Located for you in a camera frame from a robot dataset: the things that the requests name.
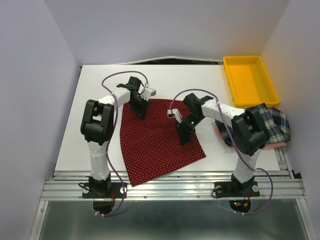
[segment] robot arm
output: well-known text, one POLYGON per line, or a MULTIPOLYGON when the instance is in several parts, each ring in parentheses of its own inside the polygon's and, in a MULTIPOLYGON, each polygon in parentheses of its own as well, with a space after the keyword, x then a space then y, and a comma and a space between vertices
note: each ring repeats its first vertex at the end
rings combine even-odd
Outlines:
MULTIPOLYGON (((139 93, 141 81, 130 77, 127 84, 119 84, 112 94, 116 97, 117 107, 130 104, 130 110, 143 119, 150 105, 149 99, 156 91, 146 87, 139 93)), ((106 157, 107 145, 114 132, 115 99, 109 94, 99 100, 88 100, 85 105, 81 133, 87 141, 91 173, 86 186, 96 197, 106 196, 111 189, 110 170, 106 157)))
MULTIPOLYGON (((195 134, 195 127, 205 117, 223 122, 218 103, 211 96, 197 98, 195 94, 191 93, 184 98, 183 102, 190 111, 187 117, 182 118, 177 109, 167 112, 169 118, 176 118, 177 120, 175 128, 181 145, 192 139, 195 134)), ((261 149, 265 147, 270 135, 255 107, 240 109, 226 104, 220 104, 220 107, 227 125, 233 130, 235 144, 242 153, 242 158, 251 169, 238 158, 231 182, 219 182, 221 189, 216 192, 216 196, 217 198, 242 197, 248 191, 251 191, 250 187, 257 184, 254 182, 252 169, 255 168, 261 149)))

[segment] folded cloth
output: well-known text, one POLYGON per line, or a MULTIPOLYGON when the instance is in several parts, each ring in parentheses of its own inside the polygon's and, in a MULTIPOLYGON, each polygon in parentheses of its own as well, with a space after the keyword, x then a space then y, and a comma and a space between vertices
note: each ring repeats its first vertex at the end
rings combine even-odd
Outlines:
MULTIPOLYGON (((270 133, 270 139, 266 144, 283 143, 290 140, 289 122, 282 111, 273 107, 268 108, 264 103, 255 106, 255 108, 259 110, 264 124, 270 133)), ((215 124, 218 127, 225 144, 233 147, 224 123, 216 120, 215 124)))
MULTIPOLYGON (((120 145, 132 186, 174 172, 206 157, 197 136, 181 146, 175 128, 177 120, 168 118, 171 100, 151 99, 145 119, 138 118, 125 104, 122 110, 120 145)), ((186 117, 189 112, 182 101, 174 108, 186 117)))

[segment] gray floor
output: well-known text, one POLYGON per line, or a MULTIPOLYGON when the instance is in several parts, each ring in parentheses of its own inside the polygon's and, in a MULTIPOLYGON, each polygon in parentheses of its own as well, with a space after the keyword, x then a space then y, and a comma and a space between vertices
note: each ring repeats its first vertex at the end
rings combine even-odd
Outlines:
MULTIPOLYGON (((255 200, 252 210, 265 201, 255 200)), ((94 215, 92 202, 50 202, 41 240, 303 240, 294 199, 273 200, 263 212, 239 216, 227 201, 125 202, 110 218, 94 215)))

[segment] yellow plastic tray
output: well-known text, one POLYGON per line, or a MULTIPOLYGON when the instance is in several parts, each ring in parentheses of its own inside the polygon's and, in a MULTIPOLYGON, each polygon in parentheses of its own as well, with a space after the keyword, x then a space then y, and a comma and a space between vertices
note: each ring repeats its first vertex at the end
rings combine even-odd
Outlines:
POLYGON ((280 103, 261 56, 225 56, 223 68, 236 108, 262 103, 271 108, 280 103))

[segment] metal frame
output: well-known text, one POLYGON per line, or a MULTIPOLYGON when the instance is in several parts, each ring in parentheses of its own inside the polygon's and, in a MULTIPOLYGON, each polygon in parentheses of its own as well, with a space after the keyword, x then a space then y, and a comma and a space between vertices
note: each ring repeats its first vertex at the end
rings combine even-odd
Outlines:
MULTIPOLYGON (((296 199, 307 237, 317 239, 313 228, 302 179, 294 179, 284 149, 277 148, 275 153, 279 171, 269 171, 274 183, 273 199, 296 199)), ((82 190, 78 183, 88 180, 89 171, 55 171, 51 180, 45 181, 36 219, 32 228, 31 240, 39 239, 49 201, 92 201, 82 199, 82 190)), ((127 172, 119 172, 123 181, 128 183, 125 201, 215 201, 211 197, 214 182, 230 180, 231 171, 191 171, 173 172, 147 183, 132 187, 127 172)), ((111 173, 111 180, 119 179, 111 173)), ((269 179, 263 172, 255 172, 261 196, 255 199, 268 199, 271 192, 269 179)))

